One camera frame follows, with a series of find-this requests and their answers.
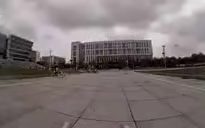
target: cloud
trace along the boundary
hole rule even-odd
[[[162,22],[156,31],[169,36],[169,53],[177,56],[205,51],[205,9],[193,15],[182,16],[171,22]]]
[[[198,1],[205,0],[0,0],[0,31],[67,57],[72,41],[131,38],[152,39],[155,56],[163,44],[183,56],[205,51],[205,5]]]
[[[146,28],[184,0],[36,0],[50,24],[64,29],[127,26]]]

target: gray sky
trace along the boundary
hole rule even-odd
[[[152,39],[154,56],[205,52],[205,0],[0,0],[0,32],[70,58],[72,41]]]

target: sky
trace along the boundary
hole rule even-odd
[[[154,57],[205,52],[205,0],[0,0],[0,32],[70,58],[71,42],[151,39]]]

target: white building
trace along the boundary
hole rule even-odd
[[[57,65],[60,63],[65,64],[66,60],[63,57],[58,57],[58,56],[43,56],[42,61],[44,61],[48,65]]]
[[[7,42],[7,57],[17,61],[30,61],[32,47],[32,41],[10,35]]]
[[[31,62],[39,62],[39,61],[41,61],[40,52],[38,52],[38,51],[31,51],[30,59],[31,59]]]
[[[97,42],[73,42],[71,58],[74,62],[86,64],[92,62],[115,62],[152,59],[151,40],[116,40]]]

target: paving tile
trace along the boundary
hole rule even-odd
[[[205,128],[205,108],[188,115],[194,122]]]
[[[39,109],[2,128],[62,128],[64,124],[71,126],[76,120],[76,118],[61,115],[53,111]]]
[[[30,102],[17,99],[2,101],[0,102],[0,126],[35,111],[39,107]]]
[[[116,123],[80,119],[73,128],[136,128],[134,123]]]
[[[94,101],[82,117],[106,121],[132,121],[126,101]]]
[[[199,102],[205,103],[205,92],[199,92],[196,94],[189,94],[190,97],[195,98]]]
[[[98,92],[94,96],[94,100],[122,100],[125,101],[125,96],[122,92]]]
[[[182,117],[138,122],[137,125],[140,128],[198,128],[198,126]]]
[[[175,97],[180,96],[182,94],[177,93],[174,90],[167,89],[161,86],[143,86],[146,90],[150,93],[154,94],[158,98],[168,98],[168,97]]]
[[[180,97],[165,99],[164,101],[166,101],[174,109],[182,113],[193,112],[205,106],[204,103],[199,102],[198,100],[195,100],[188,96],[180,96]]]
[[[140,91],[144,91],[144,89],[142,87],[139,87],[139,86],[123,87],[123,90],[125,92],[140,92]]]
[[[63,114],[79,117],[89,103],[90,100],[65,98],[46,106],[46,108]]]
[[[157,100],[130,101],[135,120],[146,121],[180,115],[178,112]]]
[[[128,100],[151,100],[157,99],[153,97],[150,93],[146,91],[139,91],[139,92],[125,92],[126,97]]]

